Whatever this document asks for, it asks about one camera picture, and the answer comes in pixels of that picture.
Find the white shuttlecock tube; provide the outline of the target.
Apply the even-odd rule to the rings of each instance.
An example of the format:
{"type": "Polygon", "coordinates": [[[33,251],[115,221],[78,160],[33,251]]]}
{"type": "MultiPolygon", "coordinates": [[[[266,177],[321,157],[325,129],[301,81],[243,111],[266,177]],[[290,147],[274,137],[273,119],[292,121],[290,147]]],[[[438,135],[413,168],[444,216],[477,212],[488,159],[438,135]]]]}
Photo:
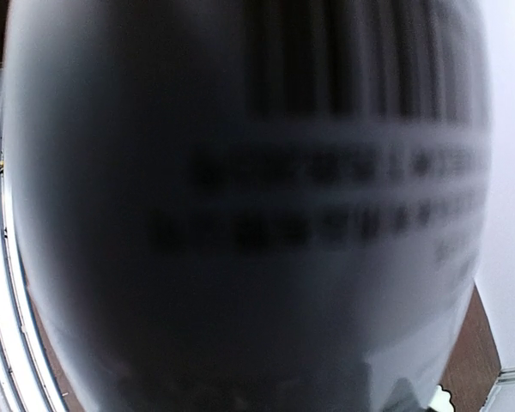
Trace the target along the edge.
{"type": "Polygon", "coordinates": [[[87,411],[422,411],[489,181],[476,1],[13,1],[4,175],[87,411]]]}

